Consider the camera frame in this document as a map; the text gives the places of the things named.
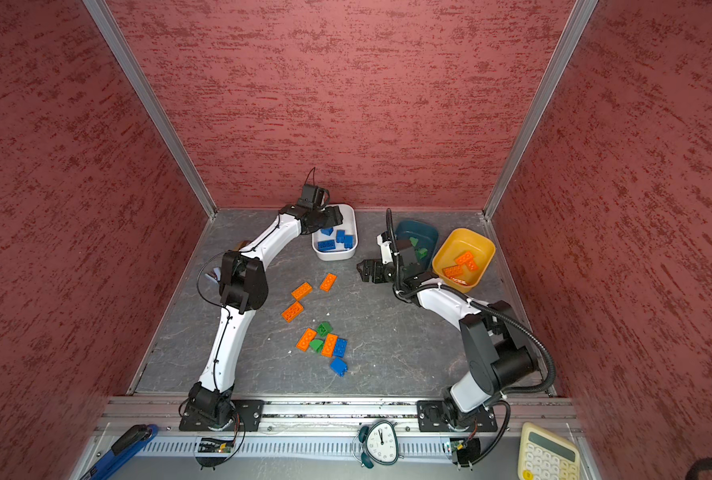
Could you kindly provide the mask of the blue lego long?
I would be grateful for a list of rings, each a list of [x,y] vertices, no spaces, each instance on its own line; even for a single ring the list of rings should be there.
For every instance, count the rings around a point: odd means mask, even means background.
[[[317,243],[317,249],[321,252],[333,251],[337,248],[335,240],[323,240]]]

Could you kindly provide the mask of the orange lego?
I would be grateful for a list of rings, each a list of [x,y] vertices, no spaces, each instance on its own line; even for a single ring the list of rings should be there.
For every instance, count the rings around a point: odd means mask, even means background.
[[[282,318],[286,322],[292,322],[304,312],[304,306],[296,301],[282,312]]]
[[[465,270],[462,265],[456,264],[445,267],[442,272],[448,278],[461,278],[464,275]]]
[[[308,282],[304,282],[292,292],[292,296],[295,298],[296,301],[302,301],[305,297],[310,295],[312,291],[312,285]]]
[[[315,340],[316,337],[317,331],[311,328],[307,328],[300,340],[298,341],[296,347],[299,350],[306,352],[309,349],[311,342]]]
[[[329,358],[333,357],[338,340],[339,340],[339,337],[337,335],[328,334],[326,336],[324,345],[321,349],[321,354],[325,357],[329,357]]]
[[[334,286],[336,280],[337,280],[337,276],[332,273],[329,273],[325,277],[325,279],[322,281],[322,283],[320,285],[320,289],[322,291],[329,292],[332,289],[332,287]]]
[[[462,265],[471,272],[478,271],[480,269],[475,255],[471,251],[464,251],[458,257],[455,258],[456,264]]]

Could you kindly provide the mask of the blue lego front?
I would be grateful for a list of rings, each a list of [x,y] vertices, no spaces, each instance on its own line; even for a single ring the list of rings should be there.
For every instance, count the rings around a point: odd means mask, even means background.
[[[347,363],[339,357],[334,357],[330,363],[330,368],[340,377],[344,377],[348,372]]]

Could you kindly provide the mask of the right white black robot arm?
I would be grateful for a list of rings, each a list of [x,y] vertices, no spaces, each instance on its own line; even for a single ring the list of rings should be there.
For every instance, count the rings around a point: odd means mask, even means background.
[[[409,240],[386,230],[377,243],[381,257],[357,265],[362,280],[391,284],[397,299],[440,316],[461,334],[468,371],[445,391],[442,418],[454,429],[465,429],[477,411],[538,370],[534,339],[511,317],[508,303],[481,303],[423,271]]]

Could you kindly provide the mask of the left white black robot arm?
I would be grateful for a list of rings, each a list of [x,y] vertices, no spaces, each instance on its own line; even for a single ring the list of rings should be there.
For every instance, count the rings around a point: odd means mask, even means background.
[[[238,424],[232,402],[236,368],[251,321],[269,295],[266,270],[294,239],[343,223],[331,206],[327,189],[306,183],[300,198],[279,210],[276,220],[258,238],[221,257],[219,279],[220,320],[208,362],[191,387],[182,418],[213,430]]]

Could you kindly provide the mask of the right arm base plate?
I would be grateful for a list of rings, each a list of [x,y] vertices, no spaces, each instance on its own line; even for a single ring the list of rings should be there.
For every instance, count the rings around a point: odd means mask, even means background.
[[[481,407],[462,412],[451,399],[420,400],[416,403],[421,432],[495,432],[497,421],[491,410]]]

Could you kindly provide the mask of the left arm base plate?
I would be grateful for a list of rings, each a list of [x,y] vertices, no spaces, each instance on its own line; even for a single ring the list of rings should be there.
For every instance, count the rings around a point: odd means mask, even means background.
[[[214,427],[195,411],[186,411],[180,419],[178,429],[184,432],[216,432],[223,433],[234,431],[236,422],[239,422],[239,430],[256,432],[263,416],[263,409],[266,402],[254,399],[234,399],[230,402],[231,415],[225,426]]]

